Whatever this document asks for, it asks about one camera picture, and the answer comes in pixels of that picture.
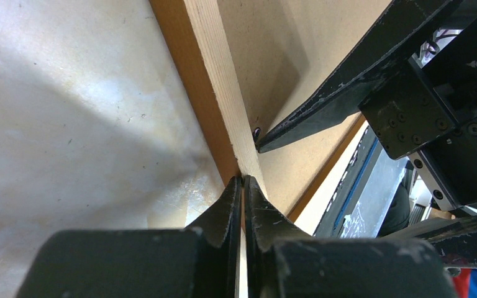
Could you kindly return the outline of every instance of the black metal plate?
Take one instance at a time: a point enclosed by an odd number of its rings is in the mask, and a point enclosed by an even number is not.
[[[447,267],[477,268],[477,216],[455,220],[428,219],[384,239],[427,240]]]
[[[462,205],[477,202],[477,118],[424,148]]]
[[[310,98],[257,142],[260,153],[341,123],[399,71],[461,0],[394,0]]]
[[[200,239],[193,230],[60,232],[17,296],[192,297]]]
[[[423,68],[458,123],[477,117],[477,19]]]
[[[262,292],[267,287],[277,288],[273,242],[278,238],[312,237],[290,222],[266,200],[255,177],[246,176],[244,180],[248,293],[249,297],[271,297]]]
[[[388,156],[398,159],[452,131],[453,119],[413,59],[360,106]]]
[[[414,239],[281,240],[274,252],[279,293],[261,297],[455,297],[438,254]]]

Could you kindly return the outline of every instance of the wooden plank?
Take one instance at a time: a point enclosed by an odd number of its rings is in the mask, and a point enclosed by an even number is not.
[[[252,175],[266,192],[216,0],[150,0],[223,182]]]
[[[356,122],[350,127],[348,133],[343,137],[337,148],[334,150],[334,153],[330,155],[328,161],[324,164],[319,174],[314,178],[312,183],[308,186],[302,197],[297,201],[297,204],[293,206],[291,211],[288,214],[288,219],[295,222],[297,218],[301,215],[304,208],[310,203],[310,200],[314,197],[317,190],[324,183],[328,174],[334,168],[335,164],[339,161],[341,155],[347,149],[348,145],[354,139],[357,132],[361,129],[361,126],[365,123],[365,118],[360,115]]]
[[[315,91],[390,0],[218,2],[250,128],[265,133]],[[272,204],[288,214],[356,121],[259,155]]]

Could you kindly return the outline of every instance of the red object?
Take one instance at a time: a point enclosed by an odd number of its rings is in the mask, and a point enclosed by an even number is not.
[[[462,268],[460,275],[453,278],[454,288],[459,298],[469,297],[469,282],[471,280],[471,269]]]

